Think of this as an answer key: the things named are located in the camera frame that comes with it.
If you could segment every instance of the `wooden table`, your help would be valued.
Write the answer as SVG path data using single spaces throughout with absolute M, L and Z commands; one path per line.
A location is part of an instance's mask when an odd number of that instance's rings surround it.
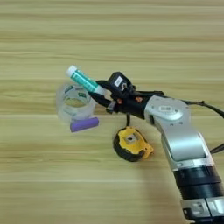
M 124 115 L 98 106 L 100 126 L 74 134 L 55 93 L 75 64 L 224 109 L 223 11 L 221 0 L 0 0 L 0 223 L 185 223 L 157 130 L 132 118 L 155 155 L 128 163 L 112 147 Z M 192 123 L 210 149 L 223 143 L 213 111 L 192 107 Z

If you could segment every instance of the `black cable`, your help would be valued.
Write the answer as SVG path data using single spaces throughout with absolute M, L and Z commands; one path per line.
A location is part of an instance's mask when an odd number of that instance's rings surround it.
M 224 143 L 215 147 L 214 149 L 210 150 L 210 152 L 212 154 L 214 154 L 214 153 L 217 153 L 217 152 L 220 152 L 220 151 L 223 151 L 223 150 L 224 150 Z
M 217 114 L 219 114 L 222 118 L 224 118 L 224 111 L 220 110 L 219 108 L 216 108 L 214 106 L 211 106 L 209 104 L 206 104 L 204 101 L 183 101 L 188 105 L 200 105 L 202 107 L 207 107 L 213 111 L 215 111 Z
M 130 114 L 126 114 L 127 122 L 126 126 L 130 126 Z

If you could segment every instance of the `yellow tape measure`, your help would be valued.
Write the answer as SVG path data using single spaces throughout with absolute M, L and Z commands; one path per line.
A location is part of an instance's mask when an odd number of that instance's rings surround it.
M 114 149 L 118 156 L 130 162 L 147 158 L 154 151 L 140 131 L 130 126 L 117 132 Z

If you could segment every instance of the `purple eraser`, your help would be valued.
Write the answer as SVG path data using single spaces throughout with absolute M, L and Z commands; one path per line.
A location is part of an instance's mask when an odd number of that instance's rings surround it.
M 71 132 L 79 131 L 79 130 L 86 130 L 98 126 L 99 119 L 97 117 L 88 118 L 86 120 L 80 120 L 76 122 L 70 123 L 70 130 Z

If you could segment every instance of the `glue stick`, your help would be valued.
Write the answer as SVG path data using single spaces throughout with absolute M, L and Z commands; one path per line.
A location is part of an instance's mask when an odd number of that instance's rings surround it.
M 98 85 L 94 80 L 89 79 L 81 70 L 76 66 L 70 66 L 66 74 L 79 85 L 83 86 L 88 92 L 105 95 L 106 90 Z

